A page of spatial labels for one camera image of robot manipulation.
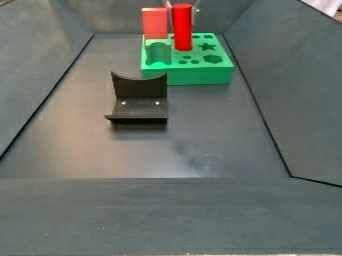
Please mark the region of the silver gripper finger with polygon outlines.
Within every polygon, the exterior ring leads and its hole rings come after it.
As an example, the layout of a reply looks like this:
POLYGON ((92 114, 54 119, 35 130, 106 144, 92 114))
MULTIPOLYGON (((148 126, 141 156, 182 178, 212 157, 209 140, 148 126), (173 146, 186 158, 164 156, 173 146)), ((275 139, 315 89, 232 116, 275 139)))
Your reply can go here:
POLYGON ((196 14, 198 12, 198 5, 201 0, 194 0, 193 6, 192 6, 192 12, 196 14))
POLYGON ((161 2, 162 2, 164 6, 165 6, 168 9, 172 8, 172 4, 170 4, 169 0, 161 0, 161 2))

